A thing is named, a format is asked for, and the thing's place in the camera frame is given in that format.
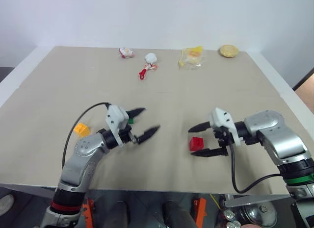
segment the table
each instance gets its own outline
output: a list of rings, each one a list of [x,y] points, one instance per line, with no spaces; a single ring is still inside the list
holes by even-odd
[[[66,136],[83,110],[108,101],[124,107],[146,107],[135,119],[133,133],[160,124],[146,143],[113,149],[98,164],[93,189],[233,193],[230,157],[193,157],[187,130],[207,120],[220,107],[235,122],[262,110],[285,118],[314,155],[314,141],[256,63],[245,52],[232,59],[206,51],[196,70],[178,68],[178,50],[134,50],[121,59],[117,49],[55,47],[0,108],[0,183],[56,186]],[[139,80],[144,56],[156,53],[158,69]],[[105,126],[104,107],[82,122],[92,132]],[[210,130],[193,134],[205,145],[218,146]],[[78,137],[73,134],[67,158]],[[236,148],[240,189],[259,177],[277,173],[259,144]],[[271,178],[249,194],[286,194],[281,178]]]

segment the orange bracket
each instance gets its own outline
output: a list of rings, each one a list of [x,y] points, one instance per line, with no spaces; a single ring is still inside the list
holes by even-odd
[[[194,211],[195,211],[194,220],[197,225],[197,228],[203,227],[204,217],[207,216],[205,209],[206,209],[206,199],[199,198],[197,200],[194,200]]]
[[[86,221],[86,228],[94,228],[93,221],[93,210],[94,210],[94,201],[90,198],[87,198],[87,204],[83,204],[83,216]]]

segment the red cube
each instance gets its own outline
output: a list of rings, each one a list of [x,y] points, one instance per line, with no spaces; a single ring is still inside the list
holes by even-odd
[[[199,151],[204,148],[204,139],[193,136],[190,140],[190,151]]]

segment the white wall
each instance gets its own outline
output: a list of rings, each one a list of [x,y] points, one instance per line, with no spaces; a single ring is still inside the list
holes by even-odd
[[[16,66],[36,45],[215,50],[231,43],[262,51],[293,85],[314,64],[313,2],[0,0],[0,65]],[[298,52],[302,44],[308,57]]]

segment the black cable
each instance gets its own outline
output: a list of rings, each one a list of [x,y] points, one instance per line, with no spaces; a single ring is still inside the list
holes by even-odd
[[[67,148],[68,148],[68,144],[69,144],[69,140],[72,134],[73,129],[75,128],[75,126],[78,124],[78,122],[80,121],[80,119],[83,117],[84,114],[86,114],[89,110],[91,110],[92,108],[98,106],[98,105],[105,105],[107,108],[109,107],[110,103],[108,102],[101,102],[95,105],[92,105],[91,107],[89,107],[87,110],[85,110],[79,117],[78,119],[75,121],[75,123],[73,124],[73,126],[71,127],[71,130],[69,132],[69,135],[67,137],[67,140],[65,141],[65,146],[64,146],[64,150],[63,150],[63,156],[62,156],[62,168],[64,167],[65,164],[65,154],[67,152]]]
[[[264,177],[261,177],[260,179],[254,181],[252,184],[250,184],[248,187],[246,187],[243,190],[238,190],[238,188],[236,187],[236,159],[235,159],[235,150],[234,147],[232,145],[231,139],[229,137],[228,139],[228,144],[230,147],[230,151],[231,151],[231,178],[232,178],[232,185],[235,189],[235,191],[237,191],[239,194],[243,194],[245,192],[248,192],[250,189],[252,189],[254,186],[256,186],[258,183],[260,183],[261,181],[271,178],[271,177],[280,177],[280,174],[270,174]]]

